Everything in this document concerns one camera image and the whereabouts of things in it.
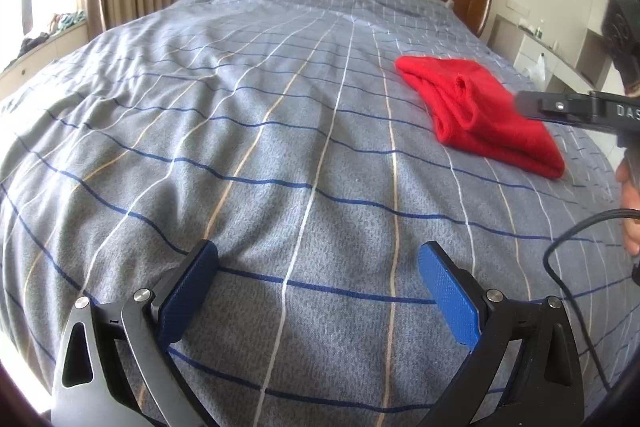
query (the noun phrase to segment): blue textured pad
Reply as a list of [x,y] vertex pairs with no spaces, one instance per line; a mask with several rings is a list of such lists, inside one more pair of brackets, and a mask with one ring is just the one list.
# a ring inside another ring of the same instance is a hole
[[182,338],[191,317],[204,302],[217,271],[218,249],[207,241],[159,310],[158,345],[161,349]]
[[474,349],[480,340],[478,310],[453,274],[427,243],[418,250],[418,270],[460,344]]

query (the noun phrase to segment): bedspread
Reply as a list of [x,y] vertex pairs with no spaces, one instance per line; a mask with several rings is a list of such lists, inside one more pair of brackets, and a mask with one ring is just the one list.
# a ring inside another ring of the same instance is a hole
[[[153,285],[206,237],[220,270],[169,353],[220,425],[415,425],[466,355],[418,247],[437,240],[510,298],[558,295],[543,251],[619,189],[591,139],[556,124],[567,168],[553,182],[444,148],[394,70],[402,54],[470,58],[531,88],[427,1],[181,0],[5,100],[0,318],[39,378],[50,386],[79,295]],[[552,261],[613,380],[640,337],[620,235],[596,225]],[[570,318],[591,408],[602,387]]]

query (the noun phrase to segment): clothing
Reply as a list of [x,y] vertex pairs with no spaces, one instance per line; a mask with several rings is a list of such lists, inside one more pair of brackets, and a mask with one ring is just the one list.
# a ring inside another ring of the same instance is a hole
[[544,125],[519,115],[513,95],[480,64],[403,56],[396,68],[426,102],[443,145],[546,178],[562,176],[564,161]]

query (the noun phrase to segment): bed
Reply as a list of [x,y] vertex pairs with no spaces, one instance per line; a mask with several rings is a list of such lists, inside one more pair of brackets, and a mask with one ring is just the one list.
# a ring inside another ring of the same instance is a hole
[[[224,426],[416,425],[466,355],[417,272],[425,241],[510,298],[557,294],[543,250],[618,187],[581,130],[548,126],[567,167],[553,182],[437,143],[399,55],[532,87],[476,37],[489,1],[455,1],[180,0],[4,100],[0,322],[44,384],[79,295],[153,285],[203,237],[220,270],[169,354]],[[640,328],[620,242],[596,225],[553,261],[612,380]],[[603,391],[575,331],[591,410]]]

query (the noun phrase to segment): red towel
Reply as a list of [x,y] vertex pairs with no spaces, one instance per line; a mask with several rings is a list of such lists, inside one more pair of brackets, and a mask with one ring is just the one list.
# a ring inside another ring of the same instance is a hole
[[426,102],[443,145],[562,176],[564,161],[542,122],[519,115],[513,95],[477,62],[406,56],[396,68]]

